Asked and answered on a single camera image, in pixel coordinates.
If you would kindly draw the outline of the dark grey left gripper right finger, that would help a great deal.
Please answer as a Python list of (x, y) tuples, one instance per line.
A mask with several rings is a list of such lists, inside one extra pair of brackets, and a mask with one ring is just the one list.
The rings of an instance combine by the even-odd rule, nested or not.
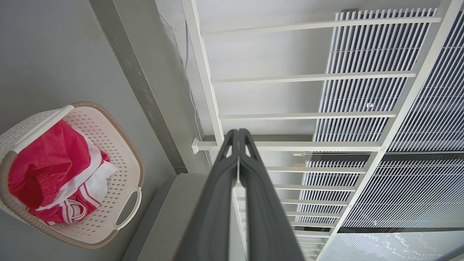
[(246, 191), (248, 259), (303, 261), (295, 234), (247, 129), (239, 130), (239, 180)]

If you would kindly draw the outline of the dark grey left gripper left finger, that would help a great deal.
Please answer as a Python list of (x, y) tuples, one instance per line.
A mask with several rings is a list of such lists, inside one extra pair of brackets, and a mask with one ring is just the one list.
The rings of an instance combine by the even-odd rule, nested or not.
[(239, 131), (229, 131), (204, 184), (176, 261), (229, 259), (232, 189), (237, 182)]

